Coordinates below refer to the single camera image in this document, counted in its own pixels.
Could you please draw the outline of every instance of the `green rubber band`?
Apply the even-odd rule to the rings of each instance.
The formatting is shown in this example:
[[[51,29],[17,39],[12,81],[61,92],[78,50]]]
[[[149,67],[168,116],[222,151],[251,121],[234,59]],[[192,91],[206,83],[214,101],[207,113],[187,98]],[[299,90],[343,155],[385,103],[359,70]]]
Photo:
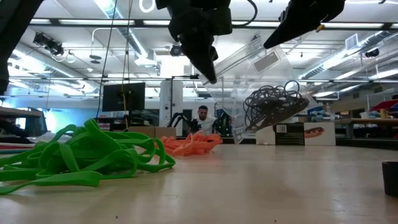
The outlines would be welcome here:
[[[73,131],[65,144],[57,142]],[[136,146],[144,149],[138,153]],[[159,163],[148,164],[154,156]],[[86,185],[97,187],[101,179],[132,177],[138,169],[158,172],[175,165],[159,139],[141,133],[112,133],[100,130],[93,119],[84,127],[68,125],[49,142],[38,142],[27,152],[0,159],[0,182],[31,180],[0,187],[0,195],[28,185]]]

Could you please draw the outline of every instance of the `black cable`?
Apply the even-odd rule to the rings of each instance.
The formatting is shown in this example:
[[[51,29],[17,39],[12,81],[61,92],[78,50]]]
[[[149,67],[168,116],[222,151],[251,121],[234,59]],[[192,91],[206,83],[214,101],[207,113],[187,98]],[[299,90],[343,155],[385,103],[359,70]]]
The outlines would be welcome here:
[[[258,13],[257,5],[256,5],[256,3],[253,2],[253,0],[248,0],[248,2],[249,2],[249,3],[253,6],[253,8],[254,8],[254,15],[253,15],[253,17],[251,18],[251,20],[245,22],[244,24],[232,25],[232,28],[245,27],[245,26],[249,25],[251,22],[253,22],[253,21],[256,19],[257,13]]]
[[[297,91],[286,90],[290,82],[297,84]],[[246,131],[256,132],[289,119],[304,110],[309,100],[303,98],[299,91],[299,83],[291,80],[284,86],[266,85],[252,92],[243,103]]]
[[[109,33],[109,40],[108,40],[108,47],[106,48],[106,55],[105,55],[105,60],[104,60],[104,68],[102,69],[102,76],[101,76],[101,82],[99,83],[99,97],[98,97],[98,109],[97,109],[97,115],[96,118],[98,119],[98,115],[100,113],[100,107],[101,107],[101,87],[102,87],[102,82],[104,80],[104,74],[105,74],[105,68],[106,68],[106,61],[108,60],[108,53],[109,53],[109,48],[111,45],[111,38],[112,38],[112,31],[113,31],[113,22],[114,22],[114,17],[116,13],[116,6],[118,5],[118,0],[115,0],[114,2],[114,8],[113,8],[113,17],[112,17],[112,23],[111,23],[111,32]]]

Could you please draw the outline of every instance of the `white pillar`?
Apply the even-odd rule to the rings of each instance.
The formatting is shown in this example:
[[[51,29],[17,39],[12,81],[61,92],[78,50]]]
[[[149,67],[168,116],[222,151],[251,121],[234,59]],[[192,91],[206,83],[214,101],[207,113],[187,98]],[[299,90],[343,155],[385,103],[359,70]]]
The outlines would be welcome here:
[[[160,84],[160,111],[159,126],[165,126],[171,119],[170,117],[170,81],[162,81]],[[183,83],[181,81],[173,81],[173,114],[182,113],[183,111]],[[178,124],[177,136],[182,135],[182,121]]]

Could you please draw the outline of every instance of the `tangled black wire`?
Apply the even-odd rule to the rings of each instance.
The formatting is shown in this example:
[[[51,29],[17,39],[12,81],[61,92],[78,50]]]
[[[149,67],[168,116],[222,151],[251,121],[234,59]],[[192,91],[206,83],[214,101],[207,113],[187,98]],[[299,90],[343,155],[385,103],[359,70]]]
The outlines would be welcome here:
[[[286,86],[291,82],[297,84],[297,90],[286,90]],[[303,98],[299,91],[299,83],[291,80],[284,86],[266,85],[252,92],[243,103],[246,131],[256,132],[289,119],[304,110],[309,101]]]

